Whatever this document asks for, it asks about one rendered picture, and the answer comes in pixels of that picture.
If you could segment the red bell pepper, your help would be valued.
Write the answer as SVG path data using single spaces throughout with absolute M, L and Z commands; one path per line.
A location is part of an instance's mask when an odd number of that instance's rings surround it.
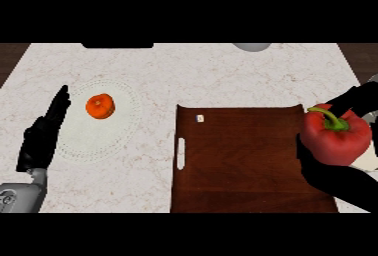
M 371 130 L 351 110 L 336 117 L 330 104 L 317 104 L 303 114 L 299 140 L 320 163 L 349 166 L 368 148 Z

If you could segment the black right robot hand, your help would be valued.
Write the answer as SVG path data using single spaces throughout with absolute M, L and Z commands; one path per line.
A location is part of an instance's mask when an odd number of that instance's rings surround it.
M 321 104 L 330 104 L 330 112 L 336 117 L 351 110 L 361 118 L 367 113 L 378 111 L 378 82 L 368 81 L 360 86 L 352 86 Z M 368 127 L 373 140 L 378 138 L 378 125 L 373 124 Z M 367 212 L 378 213 L 378 181 L 349 166 L 320 163 L 301 143 L 299 134 L 296 135 L 296 158 L 306 183 L 332 197 Z

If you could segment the black flat appliance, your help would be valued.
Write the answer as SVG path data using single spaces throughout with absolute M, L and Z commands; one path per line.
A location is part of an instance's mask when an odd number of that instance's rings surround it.
M 150 49 L 153 47 L 153 43 L 140 43 L 140 42 L 128 42 L 128 43 L 81 43 L 86 49 Z

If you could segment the brown wooden tray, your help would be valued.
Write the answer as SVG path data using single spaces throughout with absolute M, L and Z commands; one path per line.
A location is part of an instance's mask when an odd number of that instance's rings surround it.
M 296 159 L 299 105 L 175 110 L 172 213 L 335 213 Z

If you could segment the orange fruit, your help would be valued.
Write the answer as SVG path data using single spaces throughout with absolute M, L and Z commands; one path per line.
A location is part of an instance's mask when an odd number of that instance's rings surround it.
M 94 95 L 85 103 L 86 114 L 94 119 L 106 119 L 114 112 L 114 103 L 109 94 Z

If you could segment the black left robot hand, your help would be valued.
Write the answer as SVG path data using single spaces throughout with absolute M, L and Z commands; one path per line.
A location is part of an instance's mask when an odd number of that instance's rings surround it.
M 26 172 L 33 168 L 45 169 L 50 165 L 60 126 L 69 108 L 67 86 L 57 91 L 45 115 L 39 116 L 23 132 L 16 171 Z

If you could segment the white round plate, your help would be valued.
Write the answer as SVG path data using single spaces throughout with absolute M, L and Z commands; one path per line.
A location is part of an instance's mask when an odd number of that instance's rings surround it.
M 95 119 L 85 110 L 92 96 L 107 94 L 114 111 Z M 58 131 L 55 154 L 75 164 L 97 163 L 113 156 L 128 143 L 141 119 L 135 90 L 122 81 L 92 80 L 69 91 L 70 106 Z

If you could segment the grey round bowl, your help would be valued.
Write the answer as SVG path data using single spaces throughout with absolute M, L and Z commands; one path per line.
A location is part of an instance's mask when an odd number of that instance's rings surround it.
M 246 52 L 259 52 L 268 48 L 268 43 L 234 43 L 234 46 Z

